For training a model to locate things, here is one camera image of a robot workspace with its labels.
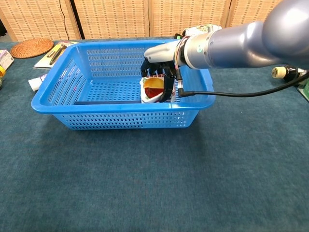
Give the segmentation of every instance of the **white tube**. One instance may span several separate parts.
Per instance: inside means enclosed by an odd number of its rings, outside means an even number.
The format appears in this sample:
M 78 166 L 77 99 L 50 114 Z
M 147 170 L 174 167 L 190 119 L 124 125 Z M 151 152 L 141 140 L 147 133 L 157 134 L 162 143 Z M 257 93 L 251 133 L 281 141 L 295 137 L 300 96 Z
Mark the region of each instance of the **white tube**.
M 45 80 L 46 75 L 28 80 L 29 85 L 31 86 L 33 92 L 37 91 L 39 89 L 39 87 L 41 86 L 43 80 Z

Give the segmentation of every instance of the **pen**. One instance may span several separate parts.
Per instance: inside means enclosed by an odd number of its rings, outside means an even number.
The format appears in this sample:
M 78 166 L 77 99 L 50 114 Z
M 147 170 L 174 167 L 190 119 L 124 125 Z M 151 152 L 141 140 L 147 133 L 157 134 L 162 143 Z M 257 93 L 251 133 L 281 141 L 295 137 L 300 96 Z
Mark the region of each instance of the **pen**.
M 61 52 L 66 48 L 67 47 L 62 44 L 61 47 L 56 51 L 56 53 L 52 57 L 51 61 L 49 62 L 49 65 L 52 65 L 57 60 L 57 58 L 60 56 Z

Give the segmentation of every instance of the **woven wall panel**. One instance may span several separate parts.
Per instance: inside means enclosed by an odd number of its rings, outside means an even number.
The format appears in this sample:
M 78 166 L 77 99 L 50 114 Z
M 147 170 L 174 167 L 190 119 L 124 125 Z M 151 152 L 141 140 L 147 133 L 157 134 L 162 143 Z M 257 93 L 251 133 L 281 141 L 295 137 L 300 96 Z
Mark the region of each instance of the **woven wall panel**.
M 149 36 L 148 0 L 75 0 L 86 39 Z
M 61 0 L 61 7 L 66 17 L 69 38 L 79 39 L 64 0 Z M 67 39 L 59 0 L 1 0 L 0 18 L 13 41 L 41 37 Z
M 236 26 L 266 19 L 281 0 L 232 0 L 227 26 Z
M 150 35 L 173 36 L 201 24 L 225 26 L 230 0 L 149 0 Z

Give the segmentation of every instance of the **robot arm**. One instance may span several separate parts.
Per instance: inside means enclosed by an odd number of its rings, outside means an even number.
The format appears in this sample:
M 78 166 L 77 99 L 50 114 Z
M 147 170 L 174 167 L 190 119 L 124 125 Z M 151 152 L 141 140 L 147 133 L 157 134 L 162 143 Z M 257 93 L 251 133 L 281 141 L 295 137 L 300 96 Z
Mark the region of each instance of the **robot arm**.
M 291 64 L 309 69 L 309 1 L 283 0 L 264 23 L 190 36 L 149 48 L 141 71 L 156 64 L 192 69 L 258 68 Z

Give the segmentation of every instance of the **black cable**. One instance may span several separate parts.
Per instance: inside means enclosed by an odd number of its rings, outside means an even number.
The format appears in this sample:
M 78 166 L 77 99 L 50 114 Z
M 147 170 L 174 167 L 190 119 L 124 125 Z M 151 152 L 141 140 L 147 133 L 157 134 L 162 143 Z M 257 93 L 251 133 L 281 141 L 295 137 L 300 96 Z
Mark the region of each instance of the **black cable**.
M 66 27 L 66 17 L 65 17 L 65 15 L 64 15 L 64 13 L 63 13 L 63 11 L 62 11 L 62 7 L 61 7 L 61 0 L 59 0 L 59 6 L 60 6 L 60 10 L 61 10 L 62 15 L 63 15 L 63 19 L 64 19 L 64 29 L 66 30 L 66 34 L 67 34 L 68 40 L 70 40 L 70 39 L 69 39 L 68 31 L 67 31 L 67 27 Z
M 286 83 L 285 85 L 276 87 L 276 88 L 272 88 L 269 90 L 265 90 L 265 91 L 261 91 L 261 92 L 256 92 L 256 93 L 222 93 L 222 92 L 204 92 L 204 91 L 184 91 L 183 89 L 179 89 L 179 95 L 181 97 L 188 97 L 188 96 L 194 96 L 196 94 L 200 94 L 200 95 L 217 95 L 217 96 L 224 96 L 224 97 L 235 97 L 235 98 L 250 98 L 250 97 L 258 97 L 258 96 L 263 96 L 263 95 L 267 95 L 267 94 L 271 94 L 271 93 L 275 93 L 275 92 L 279 92 L 281 90 L 284 90 L 286 88 L 289 88 L 293 85 L 295 85 L 296 83 L 302 82 L 306 79 L 309 78 L 309 73 L 298 77 L 296 79 L 294 79 L 293 81 L 290 81 L 288 83 Z

